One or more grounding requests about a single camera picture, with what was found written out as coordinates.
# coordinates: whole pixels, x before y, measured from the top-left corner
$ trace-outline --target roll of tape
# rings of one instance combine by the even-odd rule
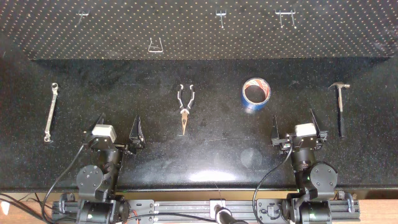
[[[263,91],[265,100],[263,100],[261,102],[253,102],[252,101],[253,99],[250,100],[248,98],[248,96],[246,96],[246,90],[250,86],[258,86],[258,88],[257,88],[258,90],[253,89],[252,91]],[[271,96],[271,88],[269,87],[269,84],[262,78],[251,78],[248,81],[246,81],[243,85],[242,102],[243,102],[243,105],[245,107],[249,108],[250,110],[259,110],[259,109],[263,108],[267,104],[270,96]]]

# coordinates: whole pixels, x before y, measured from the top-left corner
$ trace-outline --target pegboard hook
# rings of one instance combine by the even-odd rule
[[[160,42],[160,46],[161,46],[162,50],[151,50],[150,49],[151,47],[152,48],[157,48],[157,49],[160,49],[160,47],[152,46],[152,38],[150,37],[149,39],[150,39],[150,44],[149,44],[149,47],[148,47],[148,52],[150,52],[150,53],[162,53],[163,52],[163,45],[162,45],[162,40],[160,39],[160,37],[159,37],[159,42]]]
[[[77,27],[80,24],[81,19],[83,18],[83,16],[88,16],[89,14],[90,14],[89,11],[87,13],[85,13],[84,10],[80,9],[79,12],[78,12],[78,15],[80,16],[80,19],[79,19],[79,22],[75,25],[75,27]]]
[[[222,10],[220,10],[220,12],[217,12],[216,10],[216,16],[220,16],[221,17],[221,28],[224,29],[224,24],[223,24],[223,16],[226,15],[226,10],[225,12],[223,12]]]
[[[294,29],[297,29],[297,26],[294,24],[294,17],[293,17],[293,15],[296,14],[296,10],[294,10],[294,11],[293,11],[293,10],[290,10],[290,12],[281,12],[280,10],[279,10],[279,12],[277,12],[277,11],[275,10],[275,14],[279,15],[280,28],[283,28],[283,25],[282,25],[282,15],[290,15],[290,16],[292,16],[292,23],[293,23]]]

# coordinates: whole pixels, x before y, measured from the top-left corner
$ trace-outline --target blue tape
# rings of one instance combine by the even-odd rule
[[[255,103],[247,98],[245,90],[249,86],[253,85],[260,87],[264,91],[264,94],[266,96],[266,99],[264,101],[260,103]],[[251,78],[248,81],[246,81],[242,87],[242,103],[246,108],[250,110],[259,110],[265,107],[270,97],[271,97],[271,88],[269,87],[269,84],[262,78]]]

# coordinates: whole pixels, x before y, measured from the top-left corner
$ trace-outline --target pliers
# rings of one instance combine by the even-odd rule
[[[184,108],[184,105],[182,104],[181,100],[181,92],[184,89],[184,86],[180,84],[181,90],[178,91],[177,93],[177,99],[178,102],[180,103],[180,110],[181,110],[181,122],[182,122],[182,135],[185,135],[185,128],[187,127],[187,121],[188,121],[188,114],[189,110],[192,108],[193,105],[193,100],[195,99],[195,92],[193,91],[193,85],[189,86],[189,89],[191,89],[191,100],[188,103],[188,106]]]

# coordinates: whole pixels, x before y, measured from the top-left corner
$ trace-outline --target hammer head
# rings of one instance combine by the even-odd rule
[[[337,86],[337,88],[349,88],[349,84],[344,84],[343,82],[335,82],[335,83],[331,84],[331,86],[329,86],[329,88],[334,85]]]

